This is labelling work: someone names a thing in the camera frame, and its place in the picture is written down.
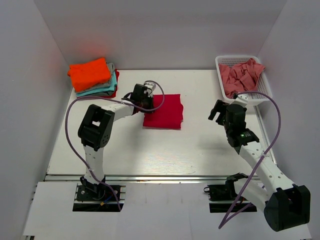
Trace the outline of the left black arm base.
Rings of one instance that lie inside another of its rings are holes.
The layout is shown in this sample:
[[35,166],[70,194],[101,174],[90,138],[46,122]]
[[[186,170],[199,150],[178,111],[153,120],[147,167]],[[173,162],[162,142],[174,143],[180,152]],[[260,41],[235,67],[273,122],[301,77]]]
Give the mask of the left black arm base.
[[76,187],[73,212],[119,213],[125,203],[124,185],[91,184],[84,176]]

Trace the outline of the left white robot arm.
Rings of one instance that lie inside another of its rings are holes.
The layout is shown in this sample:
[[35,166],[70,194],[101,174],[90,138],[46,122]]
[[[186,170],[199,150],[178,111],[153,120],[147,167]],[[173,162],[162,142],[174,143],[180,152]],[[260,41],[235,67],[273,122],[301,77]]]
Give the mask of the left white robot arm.
[[111,138],[114,122],[138,112],[147,113],[153,109],[155,89],[155,83],[137,83],[133,92],[126,94],[119,103],[113,103],[104,108],[95,104],[88,107],[78,129],[78,137],[85,152],[85,161],[89,165],[80,181],[88,188],[88,193],[94,199],[99,200],[106,193],[106,187],[102,184],[105,182],[103,152]]

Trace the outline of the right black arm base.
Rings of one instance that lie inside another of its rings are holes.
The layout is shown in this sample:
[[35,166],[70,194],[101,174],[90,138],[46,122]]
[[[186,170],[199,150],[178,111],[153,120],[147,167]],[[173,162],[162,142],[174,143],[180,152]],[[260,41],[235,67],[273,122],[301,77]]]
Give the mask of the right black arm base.
[[[203,191],[209,196],[209,212],[226,213],[238,195],[235,192],[234,182],[247,178],[248,176],[244,173],[236,173],[228,176],[224,184],[207,185]],[[231,213],[236,213],[242,208],[245,208],[243,212],[257,212],[257,208],[252,203],[248,202],[246,198],[241,196]]]

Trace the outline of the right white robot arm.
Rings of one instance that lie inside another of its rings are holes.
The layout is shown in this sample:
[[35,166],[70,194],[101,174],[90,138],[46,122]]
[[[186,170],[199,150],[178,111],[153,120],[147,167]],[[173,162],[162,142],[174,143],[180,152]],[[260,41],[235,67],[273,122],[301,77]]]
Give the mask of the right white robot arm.
[[246,111],[239,100],[231,104],[217,100],[208,119],[224,127],[229,145],[250,165],[263,186],[244,173],[236,173],[227,177],[223,190],[211,190],[211,199],[246,199],[263,212],[275,232],[309,223],[310,191],[305,185],[296,185],[265,154],[259,138],[246,127]]

